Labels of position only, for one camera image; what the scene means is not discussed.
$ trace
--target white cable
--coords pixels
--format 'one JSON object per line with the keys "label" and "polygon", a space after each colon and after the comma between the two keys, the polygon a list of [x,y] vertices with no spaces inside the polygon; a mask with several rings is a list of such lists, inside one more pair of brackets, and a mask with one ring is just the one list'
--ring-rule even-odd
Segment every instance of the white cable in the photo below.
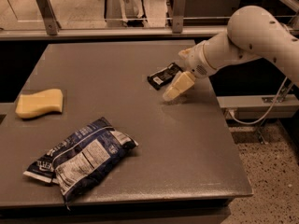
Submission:
{"label": "white cable", "polygon": [[278,90],[277,95],[274,97],[272,104],[269,106],[268,110],[264,113],[263,116],[261,116],[259,119],[255,120],[253,122],[243,122],[243,121],[235,118],[235,111],[234,110],[228,110],[228,112],[230,113],[233,120],[240,123],[240,124],[246,124],[246,125],[256,124],[256,123],[260,122],[261,120],[263,120],[269,114],[269,112],[272,110],[273,106],[277,102],[279,94],[280,94],[282,88],[284,87],[284,84],[286,83],[287,79],[288,79],[287,77],[284,78],[284,80],[283,80],[283,82],[282,82],[282,84],[281,84],[281,86]]}

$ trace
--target small black packet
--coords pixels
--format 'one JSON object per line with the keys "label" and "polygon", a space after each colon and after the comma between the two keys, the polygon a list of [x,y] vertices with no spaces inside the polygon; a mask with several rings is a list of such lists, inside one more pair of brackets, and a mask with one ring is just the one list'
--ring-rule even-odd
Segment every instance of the small black packet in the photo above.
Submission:
{"label": "small black packet", "polygon": [[179,71],[182,69],[176,63],[171,63],[165,69],[150,75],[148,82],[158,91],[162,86],[170,83]]}

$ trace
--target gray tabletop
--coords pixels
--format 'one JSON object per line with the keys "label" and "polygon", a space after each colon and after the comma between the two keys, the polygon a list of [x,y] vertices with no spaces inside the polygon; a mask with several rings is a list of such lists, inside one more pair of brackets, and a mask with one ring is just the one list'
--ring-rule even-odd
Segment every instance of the gray tabletop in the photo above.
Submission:
{"label": "gray tabletop", "polygon": [[22,172],[75,130],[105,117],[138,143],[74,204],[233,199],[252,189],[208,79],[166,104],[147,76],[192,41],[49,45],[21,92],[59,88],[63,114],[0,125],[0,207],[63,205],[58,186]]}

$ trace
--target table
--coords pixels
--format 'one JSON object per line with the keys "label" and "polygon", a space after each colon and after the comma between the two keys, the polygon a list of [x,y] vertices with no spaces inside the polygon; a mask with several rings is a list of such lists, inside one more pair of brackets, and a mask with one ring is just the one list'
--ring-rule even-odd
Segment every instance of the table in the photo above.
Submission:
{"label": "table", "polygon": [[59,88],[64,112],[31,120],[16,116],[16,104],[7,112],[0,125],[0,213],[65,210],[59,187],[22,172],[101,117],[139,147],[98,187],[72,202],[71,210],[96,210],[97,215],[106,210],[102,218],[114,210],[111,218],[124,222],[175,223],[173,217],[198,221],[215,215],[219,221],[228,215],[228,202],[252,195],[209,80],[198,80],[171,105],[163,101],[164,88],[156,91],[147,81],[171,62],[179,63],[178,52],[193,45],[190,40],[48,45],[21,93]]}

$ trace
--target robotic arm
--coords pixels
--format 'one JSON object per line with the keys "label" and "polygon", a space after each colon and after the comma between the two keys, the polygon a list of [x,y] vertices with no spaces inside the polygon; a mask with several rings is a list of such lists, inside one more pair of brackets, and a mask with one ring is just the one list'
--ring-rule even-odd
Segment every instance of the robotic arm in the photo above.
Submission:
{"label": "robotic arm", "polygon": [[186,71],[177,74],[164,93],[171,101],[192,87],[197,78],[209,77],[221,68],[265,58],[299,86],[299,41],[268,11],[248,6],[230,18],[227,31],[179,53]]}

